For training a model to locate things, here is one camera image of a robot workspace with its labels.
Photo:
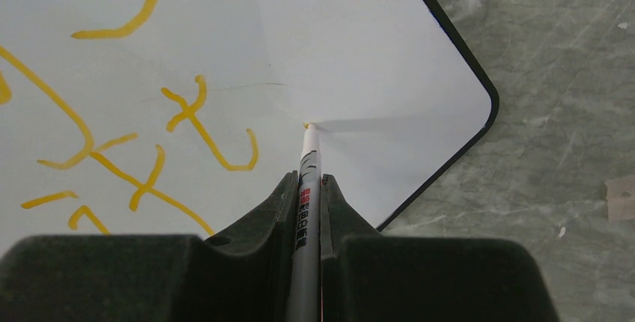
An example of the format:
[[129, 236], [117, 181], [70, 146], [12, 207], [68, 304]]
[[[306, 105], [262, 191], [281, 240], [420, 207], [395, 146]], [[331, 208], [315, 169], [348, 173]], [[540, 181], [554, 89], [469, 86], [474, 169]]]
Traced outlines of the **white whiteboard marker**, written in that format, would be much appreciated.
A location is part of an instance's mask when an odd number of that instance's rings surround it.
[[320, 188], [319, 132], [306, 124], [298, 181], [297, 224], [286, 321], [320, 320]]

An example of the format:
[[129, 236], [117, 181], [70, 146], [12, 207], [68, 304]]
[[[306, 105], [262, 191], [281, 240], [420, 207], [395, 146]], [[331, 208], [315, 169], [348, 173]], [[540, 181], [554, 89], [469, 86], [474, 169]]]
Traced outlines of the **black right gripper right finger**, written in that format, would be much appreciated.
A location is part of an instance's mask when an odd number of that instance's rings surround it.
[[535, 259], [510, 240], [389, 237], [323, 177], [325, 321], [557, 321]]

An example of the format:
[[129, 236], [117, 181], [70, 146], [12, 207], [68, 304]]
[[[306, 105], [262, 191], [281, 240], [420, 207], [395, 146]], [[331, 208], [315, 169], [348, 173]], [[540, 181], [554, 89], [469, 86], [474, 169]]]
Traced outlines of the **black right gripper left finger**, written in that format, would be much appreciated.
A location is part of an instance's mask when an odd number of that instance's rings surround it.
[[3, 321], [283, 321], [298, 174], [219, 233], [36, 235], [1, 259]]

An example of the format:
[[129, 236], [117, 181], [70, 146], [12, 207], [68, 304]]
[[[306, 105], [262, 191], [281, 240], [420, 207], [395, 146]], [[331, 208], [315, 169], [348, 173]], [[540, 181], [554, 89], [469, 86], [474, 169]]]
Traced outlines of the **white whiteboard black frame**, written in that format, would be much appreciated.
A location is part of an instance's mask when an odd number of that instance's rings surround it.
[[300, 167], [384, 226], [492, 124], [436, 0], [1, 0], [1, 250], [209, 237]]

